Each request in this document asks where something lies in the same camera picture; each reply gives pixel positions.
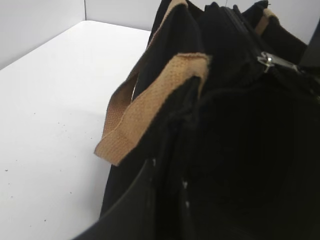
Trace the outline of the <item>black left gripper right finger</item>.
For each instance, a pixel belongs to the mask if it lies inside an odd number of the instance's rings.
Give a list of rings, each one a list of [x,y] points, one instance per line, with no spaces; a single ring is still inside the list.
[[[304,68],[315,68],[320,66],[320,25],[314,30],[312,38],[303,54],[299,64]]]

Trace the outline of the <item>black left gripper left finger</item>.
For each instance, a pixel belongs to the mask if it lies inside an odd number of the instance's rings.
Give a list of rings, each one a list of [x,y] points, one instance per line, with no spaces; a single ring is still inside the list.
[[[154,240],[156,161],[146,160],[120,199],[77,240]]]

